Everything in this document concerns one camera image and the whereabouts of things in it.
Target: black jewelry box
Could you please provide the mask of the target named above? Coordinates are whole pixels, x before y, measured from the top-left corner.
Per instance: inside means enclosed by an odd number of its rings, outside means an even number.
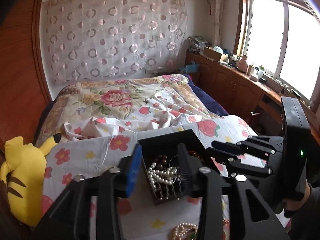
[[[161,198],[160,190],[153,190],[153,187],[149,181],[148,174],[148,168],[152,165],[155,158],[157,158],[157,156],[159,155],[167,156],[167,167],[169,167],[170,160],[170,166],[179,166],[178,158],[176,157],[178,153],[177,146],[179,143],[184,143],[188,151],[196,152],[196,154],[199,156],[199,158],[202,160],[205,166],[209,168],[214,166],[214,163],[211,160],[211,158],[205,154],[205,148],[203,147],[202,143],[191,129],[138,140],[138,144],[142,146],[142,166],[144,174],[146,176],[147,183],[155,205],[159,205],[170,200],[178,199],[185,194],[183,180],[180,184],[181,190],[177,181],[173,184],[175,194],[172,190],[172,186],[168,186],[169,194],[167,194],[166,185],[162,183],[157,183],[158,185],[161,185]]]

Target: blue blanket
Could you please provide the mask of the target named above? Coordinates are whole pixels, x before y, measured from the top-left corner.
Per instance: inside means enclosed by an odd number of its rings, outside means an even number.
[[[204,106],[214,114],[219,116],[226,116],[229,115],[224,108],[217,103],[212,97],[210,97],[206,92],[204,92],[201,88],[194,85],[191,78],[187,74],[183,74],[186,78],[188,78],[188,84],[191,87],[192,91],[196,94],[196,96],[201,100]]]

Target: metal rivet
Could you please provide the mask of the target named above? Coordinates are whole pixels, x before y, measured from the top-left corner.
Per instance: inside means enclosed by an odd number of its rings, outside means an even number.
[[[109,172],[114,174],[114,173],[119,173],[121,169],[119,167],[112,167],[109,169]]]
[[[85,179],[85,177],[83,175],[76,175],[74,177],[74,181],[79,182],[79,181],[83,181]]]
[[[243,181],[246,181],[246,180],[247,180],[247,177],[244,176],[244,175],[237,175],[237,176],[236,176],[236,180],[237,180],[237,181],[240,181],[240,182],[243,182]]]
[[[209,173],[211,170],[208,167],[201,167],[199,168],[199,171],[201,173]]]

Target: yellow plush toy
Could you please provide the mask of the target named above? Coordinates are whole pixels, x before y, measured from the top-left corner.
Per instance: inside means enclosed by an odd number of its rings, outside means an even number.
[[[35,227],[41,219],[41,197],[44,171],[47,164],[44,158],[53,146],[57,145],[61,134],[48,138],[40,148],[32,143],[23,145],[21,136],[6,141],[5,162],[0,168],[0,180],[7,184],[11,213],[22,223]]]

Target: circle pattern curtain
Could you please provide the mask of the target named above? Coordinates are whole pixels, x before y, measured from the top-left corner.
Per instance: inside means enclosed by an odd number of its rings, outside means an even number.
[[[184,0],[50,0],[45,58],[56,82],[176,69],[187,30]]]

